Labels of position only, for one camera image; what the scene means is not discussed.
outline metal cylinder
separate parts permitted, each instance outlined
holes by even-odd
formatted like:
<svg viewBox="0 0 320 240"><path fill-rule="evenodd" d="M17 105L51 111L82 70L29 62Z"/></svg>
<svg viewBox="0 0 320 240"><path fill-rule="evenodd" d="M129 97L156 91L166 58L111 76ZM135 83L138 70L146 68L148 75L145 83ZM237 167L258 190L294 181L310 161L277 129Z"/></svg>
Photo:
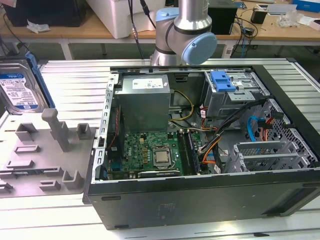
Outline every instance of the metal cylinder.
<svg viewBox="0 0 320 240"><path fill-rule="evenodd" d="M187 31L202 30L212 24L208 16L208 0L179 0L179 16L174 25Z"/></svg>

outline wooden table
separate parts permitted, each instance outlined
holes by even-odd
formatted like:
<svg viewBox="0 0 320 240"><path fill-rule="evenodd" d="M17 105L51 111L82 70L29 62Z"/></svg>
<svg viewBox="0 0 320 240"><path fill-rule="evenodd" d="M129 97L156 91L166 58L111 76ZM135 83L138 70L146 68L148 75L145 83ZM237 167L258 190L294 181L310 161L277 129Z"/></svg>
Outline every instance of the wooden table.
<svg viewBox="0 0 320 240"><path fill-rule="evenodd" d="M250 21L252 9L256 2L245 2L248 11L238 9L237 15L245 20ZM319 13L299 11L305 16L320 18ZM278 16L267 15L263 24L256 24L258 35L251 42L253 45L274 45L274 46L319 46L320 31L316 31L309 26L300 25L299 27L279 27L277 24ZM11 34L6 27L3 18L0 18L0 33L3 40L7 43L16 43L17 39ZM105 44L108 43L135 43L132 35L126 38L114 39L108 29L99 20L96 14L89 12L86 20L80 27L51 27L51 31L33 33L26 27L13 27L10 23L11 30L25 43L58 43L61 45L66 60L72 60L73 56L69 44L73 43L99 43L105 50ZM223 58L229 58L231 50L237 44L241 32L237 24L232 28L230 35L217 35L218 44L225 45L222 54ZM141 44L154 44L156 42L155 31L143 31L138 33Z"/></svg>

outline metal table surface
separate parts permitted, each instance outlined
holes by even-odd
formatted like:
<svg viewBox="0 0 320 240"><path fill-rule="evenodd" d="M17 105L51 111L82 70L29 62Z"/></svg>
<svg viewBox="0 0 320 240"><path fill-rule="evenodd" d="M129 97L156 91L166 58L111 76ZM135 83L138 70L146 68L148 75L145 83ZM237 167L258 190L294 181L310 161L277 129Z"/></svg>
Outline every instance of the metal table surface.
<svg viewBox="0 0 320 240"><path fill-rule="evenodd" d="M320 133L318 83L297 63L276 59L210 59L206 65L264 65L292 101ZM105 88L112 66L148 66L141 60L49 61L42 75L59 111L58 118L69 127L89 123L99 127ZM4 164L17 140L20 123L32 122L48 129L40 113L22 116L5 113L0 119L0 165ZM320 197L289 217L222 221L201 224L106 230L91 205L82 203L82 194L0 199L2 239L320 239Z"/></svg>

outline clutter on desk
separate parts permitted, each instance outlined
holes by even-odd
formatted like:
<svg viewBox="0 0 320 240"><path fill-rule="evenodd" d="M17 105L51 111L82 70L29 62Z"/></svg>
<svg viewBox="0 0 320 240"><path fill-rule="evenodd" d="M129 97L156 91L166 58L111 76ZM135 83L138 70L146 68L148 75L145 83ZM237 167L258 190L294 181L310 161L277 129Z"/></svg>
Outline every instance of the clutter on desk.
<svg viewBox="0 0 320 240"><path fill-rule="evenodd" d="M281 15L286 14L297 8L296 4L257 4L256 7L261 10L266 10L269 15Z"/></svg>
<svg viewBox="0 0 320 240"><path fill-rule="evenodd" d="M50 31L50 27L48 24L36 24L30 21L27 21L28 25L26 26L31 32L38 34L39 32L48 32Z"/></svg>
<svg viewBox="0 0 320 240"><path fill-rule="evenodd" d="M320 19L316 19L316 20L310 22L309 27L311 27L317 31L320 31Z"/></svg>
<svg viewBox="0 0 320 240"><path fill-rule="evenodd" d="M304 15L301 13L298 13L297 10L292 10L287 12L285 15L280 15L277 19L277 23L280 27L299 27L299 20L303 17Z"/></svg>
<svg viewBox="0 0 320 240"><path fill-rule="evenodd" d="M247 6L243 1L236 1L234 3L238 9L247 9Z"/></svg>
<svg viewBox="0 0 320 240"><path fill-rule="evenodd" d="M297 4L298 10L320 13L319 0L293 0L292 3Z"/></svg>
<svg viewBox="0 0 320 240"><path fill-rule="evenodd" d="M263 24L267 13L266 10L254 8L250 20L253 24Z"/></svg>
<svg viewBox="0 0 320 240"><path fill-rule="evenodd" d="M86 6L85 0L17 0L15 7L3 4L14 27L25 27L28 20L39 25L79 27L85 19Z"/></svg>
<svg viewBox="0 0 320 240"><path fill-rule="evenodd" d="M314 20L317 20L317 19L318 18L314 18L314 17L310 17L310 16L303 16L302 18L300 18L298 23L302 24L302 25L309 26L311 22L313 22Z"/></svg>
<svg viewBox="0 0 320 240"><path fill-rule="evenodd" d="M86 0L95 14L115 39L128 37L132 32L132 21L128 0ZM166 0L145 0L152 21L156 22L156 13L163 9ZM145 15L139 0L132 1L132 13L137 32L155 30Z"/></svg>

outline white box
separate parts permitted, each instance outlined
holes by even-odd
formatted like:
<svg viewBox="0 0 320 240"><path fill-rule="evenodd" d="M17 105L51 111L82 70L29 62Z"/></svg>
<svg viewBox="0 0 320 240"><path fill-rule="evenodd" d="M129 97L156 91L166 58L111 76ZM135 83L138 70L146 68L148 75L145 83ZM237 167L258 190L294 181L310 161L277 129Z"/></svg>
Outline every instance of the white box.
<svg viewBox="0 0 320 240"><path fill-rule="evenodd" d="M132 32L128 0L86 0L115 39L128 37ZM154 30L144 14L140 0L133 0L133 21L137 32ZM145 0L150 17L156 24L156 12L163 9L166 0Z"/></svg>
<svg viewBox="0 0 320 240"><path fill-rule="evenodd" d="M320 20L317 19L317 20L314 20L312 22L309 23L309 27L317 30L317 31L320 31Z"/></svg>

